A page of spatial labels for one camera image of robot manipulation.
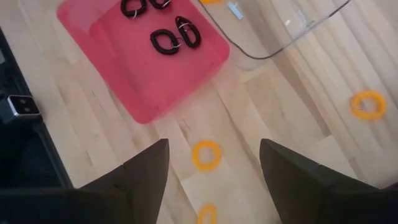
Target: floor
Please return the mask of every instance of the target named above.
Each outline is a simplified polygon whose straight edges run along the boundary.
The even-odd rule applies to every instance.
[[[295,26],[280,26],[293,1],[237,0],[247,23],[238,28],[228,10],[209,7],[229,34],[260,55],[294,38]],[[217,206],[218,223],[280,223],[259,167],[262,138],[376,187],[398,181],[396,0],[353,0],[270,60],[254,62],[232,48],[212,81],[148,125],[129,116],[59,23],[61,2],[0,1],[0,26],[75,187],[159,138],[169,138],[171,159],[160,224],[196,223],[207,203]],[[322,18],[339,1],[297,2]],[[383,119],[363,121],[351,113],[351,97],[368,89],[385,97]],[[212,172],[197,170],[191,159],[202,139],[223,151]]]

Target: transparent plastic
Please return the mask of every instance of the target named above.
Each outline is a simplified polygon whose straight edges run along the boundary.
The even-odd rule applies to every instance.
[[[139,123],[149,123],[212,77],[229,56],[229,44],[187,0],[126,18],[120,0],[66,0],[58,19],[86,54],[110,89]],[[168,29],[180,37],[175,18],[191,20],[200,31],[197,49],[182,45],[175,55],[158,53],[150,34]],[[159,37],[165,48],[168,39]]]
[[[264,58],[295,42],[327,20],[346,2],[348,1],[219,0],[202,1],[202,4],[233,42],[249,55]]]

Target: orange ring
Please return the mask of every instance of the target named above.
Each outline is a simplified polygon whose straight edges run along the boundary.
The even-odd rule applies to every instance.
[[[215,154],[215,159],[209,163],[202,163],[199,160],[199,152],[204,147],[209,147]],[[211,171],[211,170],[215,169],[221,161],[221,148],[214,141],[211,141],[211,140],[200,141],[193,148],[192,160],[198,169],[200,169],[202,171]]]
[[[197,224],[203,224],[206,214],[210,213],[210,224],[217,223],[217,207],[212,204],[205,205],[200,209]]]
[[[376,102],[377,109],[374,113],[367,113],[359,109],[361,107],[361,102],[365,98],[370,98]],[[355,95],[351,102],[351,110],[355,116],[361,119],[379,119],[384,116],[387,110],[387,103],[383,96],[376,91],[365,91],[363,93],[358,93]]]

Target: pink tray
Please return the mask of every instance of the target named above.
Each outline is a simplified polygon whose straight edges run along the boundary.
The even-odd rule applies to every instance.
[[[66,0],[57,14],[139,123],[167,112],[212,77],[229,56],[228,43],[189,0],[172,0],[164,10],[147,2],[147,11],[135,19],[122,15],[118,0]],[[183,43],[177,54],[162,55],[153,48],[150,34],[168,29],[180,37],[177,16],[197,26],[201,45],[190,49]]]

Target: black elastic ring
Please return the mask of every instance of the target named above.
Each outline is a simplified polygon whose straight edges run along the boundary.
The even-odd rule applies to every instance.
[[[132,0],[122,0],[120,4],[120,8],[122,10],[123,15],[127,17],[137,17],[144,13],[147,10],[147,2],[146,0],[139,0],[141,2],[141,7],[139,9],[135,9],[132,11],[127,10],[127,3]]]
[[[171,49],[164,49],[163,47],[160,46],[160,44],[157,41],[157,36],[158,35],[166,35],[170,38],[170,41],[173,45],[173,48]],[[177,38],[174,36],[174,34],[167,30],[167,29],[159,29],[153,33],[150,34],[150,41],[152,42],[152,45],[155,47],[155,49],[164,55],[173,55],[176,54],[178,52],[178,40]]]
[[[171,2],[169,2],[168,4],[166,4],[167,1],[169,1],[169,0],[164,0],[163,3],[159,4],[159,3],[157,3],[156,0],[149,0],[149,2],[153,5],[153,7],[155,9],[165,9],[165,8],[167,8],[170,5],[170,3],[171,3]]]
[[[175,18],[175,23],[177,25],[178,31],[180,31],[180,34],[181,34],[182,38],[184,39],[185,43],[187,44],[187,46],[190,48],[193,48],[193,49],[199,47],[199,45],[201,43],[201,36],[200,36],[198,28],[195,25],[193,25],[191,21],[189,21],[187,18],[184,18],[182,16],[177,16]],[[193,34],[195,35],[194,42],[192,42],[189,39],[189,36],[188,36],[187,32],[185,31],[185,26],[181,26],[182,24],[187,24],[185,26],[189,27],[190,30],[193,32]]]

